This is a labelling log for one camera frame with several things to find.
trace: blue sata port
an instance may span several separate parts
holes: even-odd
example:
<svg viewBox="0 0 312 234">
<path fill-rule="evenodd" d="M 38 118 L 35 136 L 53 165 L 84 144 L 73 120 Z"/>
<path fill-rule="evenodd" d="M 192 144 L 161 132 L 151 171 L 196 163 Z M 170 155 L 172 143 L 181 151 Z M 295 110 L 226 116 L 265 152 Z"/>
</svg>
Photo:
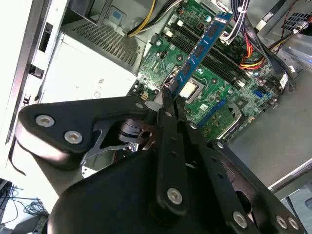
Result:
<svg viewBox="0 0 312 234">
<path fill-rule="evenodd" d="M 262 98 L 263 97 L 263 94 L 259 91 L 259 90 L 254 90 L 253 92 L 254 94 L 256 94 L 259 98 Z"/>
</svg>

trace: yellow wire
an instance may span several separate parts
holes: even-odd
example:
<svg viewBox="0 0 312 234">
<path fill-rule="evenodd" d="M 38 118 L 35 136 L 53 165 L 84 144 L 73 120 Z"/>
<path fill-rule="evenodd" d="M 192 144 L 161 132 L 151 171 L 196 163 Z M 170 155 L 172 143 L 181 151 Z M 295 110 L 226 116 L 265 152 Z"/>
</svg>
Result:
<svg viewBox="0 0 312 234">
<path fill-rule="evenodd" d="M 155 6 L 155 2 L 156 0 L 153 0 L 153 4 L 152 4 L 152 7 L 150 9 L 150 12 L 148 13 L 147 17 L 145 18 L 145 20 L 143 21 L 143 23 L 141 24 L 141 26 L 139 28 L 137 28 L 133 33 L 131 33 L 129 36 L 130 37 L 133 37 L 135 36 L 136 34 L 138 34 L 142 28 L 147 24 L 148 20 L 150 19 L 150 17 L 152 16 L 152 13 L 153 13 L 153 9 L 154 9 L 154 6 Z"/>
<path fill-rule="evenodd" d="M 263 59 L 262 60 L 260 60 L 259 62 L 257 62 L 257 63 L 254 63 L 254 64 L 240 64 L 240 66 L 242 66 L 242 67 L 244 67 L 244 68 L 246 68 L 246 67 L 255 67 L 255 66 L 257 66 L 257 65 L 260 65 L 261 63 L 263 62 Z"/>
<path fill-rule="evenodd" d="M 271 47 L 270 47 L 270 50 L 272 50 L 272 49 L 274 49 L 275 47 L 277 47 L 277 46 L 283 44 L 285 41 L 286 41 L 286 39 L 282 40 L 279 44 L 275 45 L 274 47 L 271 46 Z M 243 67 L 243 69 L 244 69 L 244 68 L 248 68 L 248 67 L 256 67 L 256 66 L 260 65 L 260 64 L 263 62 L 263 59 L 260 60 L 260 62 L 257 62 L 257 63 L 254 63 L 254 64 L 242 64 L 242 63 L 241 63 L 240 66 Z"/>
</svg>

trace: metal bolt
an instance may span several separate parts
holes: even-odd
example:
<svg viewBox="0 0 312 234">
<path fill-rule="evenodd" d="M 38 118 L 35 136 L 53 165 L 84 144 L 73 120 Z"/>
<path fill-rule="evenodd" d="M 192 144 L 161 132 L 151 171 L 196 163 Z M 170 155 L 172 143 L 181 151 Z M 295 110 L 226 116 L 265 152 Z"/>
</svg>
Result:
<svg viewBox="0 0 312 234">
<path fill-rule="evenodd" d="M 223 145 L 221 142 L 217 142 L 216 145 L 217 145 L 220 149 L 223 149 L 223 148 L 224 148 L 224 145 Z"/>
<path fill-rule="evenodd" d="M 180 205 L 182 203 L 183 200 L 182 194 L 178 189 L 175 188 L 168 189 L 167 196 L 169 200 L 175 205 Z"/>
<path fill-rule="evenodd" d="M 143 106 L 142 106 L 142 104 L 140 104 L 140 103 L 136 103 L 136 106 L 137 106 L 138 108 L 140 108 L 140 109 L 143 109 Z"/>
<path fill-rule="evenodd" d="M 245 217 L 238 211 L 233 212 L 235 222 L 243 229 L 247 228 L 247 221 Z"/>
<path fill-rule="evenodd" d="M 299 230 L 299 226 L 296 223 L 296 221 L 293 218 L 288 218 L 289 223 L 292 225 L 293 228 L 295 228 L 296 230 Z"/>
<path fill-rule="evenodd" d="M 36 118 L 36 123 L 42 127 L 51 127 L 55 121 L 51 116 L 41 115 Z"/>
<path fill-rule="evenodd" d="M 196 124 L 194 124 L 194 123 L 192 123 L 192 122 L 190 122 L 190 127 L 193 128 L 193 129 L 197 129 Z"/>
<path fill-rule="evenodd" d="M 277 215 L 275 218 L 276 218 L 276 221 L 278 222 L 278 224 L 279 224 L 283 229 L 287 229 L 287 223 L 285 222 L 285 220 L 284 220 L 281 216 Z"/>
<path fill-rule="evenodd" d="M 76 131 L 66 132 L 64 138 L 71 144 L 79 144 L 82 142 L 82 135 Z"/>
<path fill-rule="evenodd" d="M 172 114 L 170 114 L 168 111 L 165 111 L 165 114 L 169 117 L 172 117 Z"/>
</svg>

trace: green circuit board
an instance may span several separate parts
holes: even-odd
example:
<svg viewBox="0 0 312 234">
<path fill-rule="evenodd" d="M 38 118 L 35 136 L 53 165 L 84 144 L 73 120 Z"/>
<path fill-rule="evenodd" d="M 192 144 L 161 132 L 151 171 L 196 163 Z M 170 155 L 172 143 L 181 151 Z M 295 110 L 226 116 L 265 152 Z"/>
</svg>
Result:
<svg viewBox="0 0 312 234">
<path fill-rule="evenodd" d="M 172 70 L 182 66 L 187 59 L 188 53 L 185 50 L 183 51 L 182 47 L 175 46 L 171 39 L 165 35 L 168 30 L 174 31 L 175 22 L 182 20 L 192 28 L 198 27 L 201 23 L 204 27 L 207 27 L 209 23 L 205 20 L 206 16 L 213 17 L 210 12 L 194 0 L 189 0 L 188 4 L 184 5 L 183 12 L 183 14 L 173 13 L 163 33 L 156 38 L 143 60 L 138 74 L 138 81 L 129 91 L 130 95 L 141 97 L 144 100 L 154 100 L 166 77 Z M 190 38 L 185 37 L 184 41 L 193 46 L 194 42 Z M 241 57 L 237 53 L 239 44 L 240 39 L 237 39 L 230 46 L 225 46 L 218 40 L 214 47 L 222 50 L 229 58 L 239 60 Z M 215 58 L 211 54 L 209 54 L 209 58 L 220 67 L 221 75 L 209 69 L 207 64 L 202 63 L 199 65 L 192 75 L 191 83 L 200 87 L 200 92 L 196 93 L 196 97 L 192 96 L 194 100 L 189 103 L 186 102 L 187 118 L 199 124 L 216 105 L 224 102 L 225 104 L 204 123 L 201 131 L 207 141 L 220 136 L 223 140 L 230 140 L 262 112 L 269 100 L 278 96 L 274 90 L 267 86 L 261 87 L 261 90 L 265 92 L 261 97 L 254 94 L 254 91 L 259 88 L 259 79 L 270 80 L 273 76 L 272 70 L 269 65 L 265 65 L 257 71 L 238 74 L 233 71 L 231 66 L 225 64 L 219 58 Z M 222 76 L 224 72 L 229 74 L 231 78 L 234 77 L 234 82 L 236 79 L 241 80 L 243 85 L 238 86 L 233 82 L 228 82 Z M 239 108 L 240 115 L 233 113 L 232 105 Z M 234 131 L 231 131 L 231 134 L 222 135 L 234 124 L 238 123 L 237 116 L 240 116 L 239 124 L 236 125 Z"/>
</svg>

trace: motherboard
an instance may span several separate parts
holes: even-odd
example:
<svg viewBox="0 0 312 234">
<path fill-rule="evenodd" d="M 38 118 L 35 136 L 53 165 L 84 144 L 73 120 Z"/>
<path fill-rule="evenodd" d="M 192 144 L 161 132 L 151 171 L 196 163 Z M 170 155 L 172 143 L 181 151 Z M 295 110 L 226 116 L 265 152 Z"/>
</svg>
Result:
<svg viewBox="0 0 312 234">
<path fill-rule="evenodd" d="M 179 72 L 216 14 L 195 0 L 177 7 L 162 33 L 156 35 L 129 95 L 154 100 Z M 272 68 L 264 64 L 257 70 L 240 69 L 245 52 L 240 37 L 230 45 L 218 39 L 179 92 L 186 100 L 188 120 L 200 127 L 207 141 L 229 141 L 261 112 L 277 106 L 280 94 L 272 81 Z M 250 59 L 257 57 L 254 53 Z"/>
</svg>

